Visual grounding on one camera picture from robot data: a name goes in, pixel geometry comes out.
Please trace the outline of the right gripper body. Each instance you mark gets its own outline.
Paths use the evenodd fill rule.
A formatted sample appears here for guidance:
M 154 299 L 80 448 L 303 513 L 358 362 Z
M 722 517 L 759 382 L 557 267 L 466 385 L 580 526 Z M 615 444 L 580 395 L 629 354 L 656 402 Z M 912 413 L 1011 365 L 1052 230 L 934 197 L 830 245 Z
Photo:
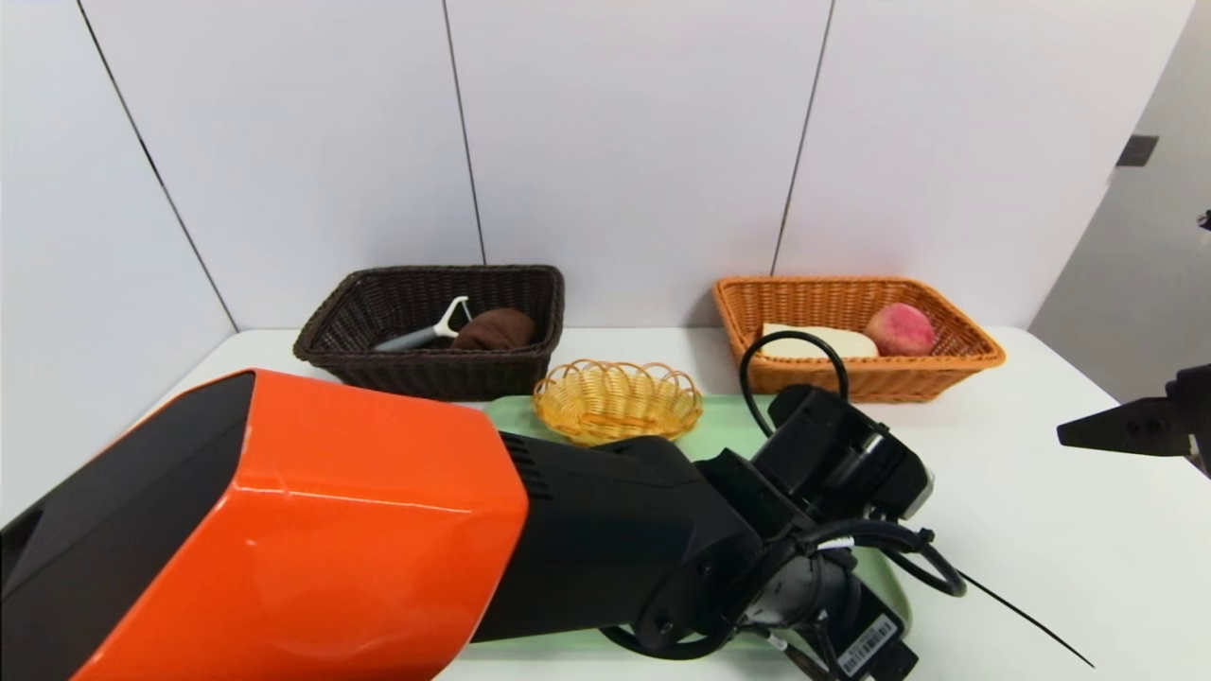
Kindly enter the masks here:
M 1186 459 L 1210 477 L 1205 458 L 1210 448 L 1210 365 L 1180 370 L 1165 385 L 1165 396 L 1184 423 L 1189 443 Z

